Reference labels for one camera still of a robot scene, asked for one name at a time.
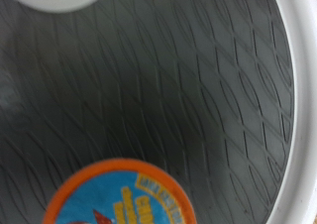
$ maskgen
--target orange border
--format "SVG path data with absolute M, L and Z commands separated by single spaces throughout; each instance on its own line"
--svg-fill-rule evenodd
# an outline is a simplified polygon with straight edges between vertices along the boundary
M 181 186 L 162 169 L 151 164 L 132 159 L 113 159 L 99 162 L 77 172 L 58 190 L 53 197 L 47 209 L 43 224 L 55 224 L 55 219 L 64 203 L 84 182 L 99 174 L 119 170 L 141 172 L 160 182 L 177 200 L 182 210 L 185 223 L 197 224 L 193 207 Z

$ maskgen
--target gray embossed pattern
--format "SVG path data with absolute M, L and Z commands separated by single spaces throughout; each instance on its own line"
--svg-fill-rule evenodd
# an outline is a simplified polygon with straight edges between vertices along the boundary
M 0 9 L 1 224 L 41 223 L 68 177 L 116 157 L 170 173 L 199 224 L 265 223 L 294 118 L 274 0 Z

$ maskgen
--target textured dark gray surface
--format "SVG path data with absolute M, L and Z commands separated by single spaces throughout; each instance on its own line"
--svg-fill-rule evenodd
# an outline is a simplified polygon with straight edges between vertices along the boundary
M 0 0 L 0 223 L 38 224 L 103 159 L 177 179 L 199 224 L 265 223 L 293 125 L 274 0 L 99 0 L 46 14 Z

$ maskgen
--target round sticker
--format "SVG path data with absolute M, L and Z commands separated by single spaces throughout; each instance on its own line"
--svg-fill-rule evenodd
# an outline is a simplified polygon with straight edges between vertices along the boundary
M 180 185 L 150 164 L 115 159 L 84 168 L 56 193 L 43 224 L 196 224 Z

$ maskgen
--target blue label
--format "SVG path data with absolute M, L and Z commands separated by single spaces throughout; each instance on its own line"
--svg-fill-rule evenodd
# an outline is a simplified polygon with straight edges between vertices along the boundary
M 84 182 L 65 202 L 56 224 L 182 224 L 169 191 L 133 171 L 113 171 Z

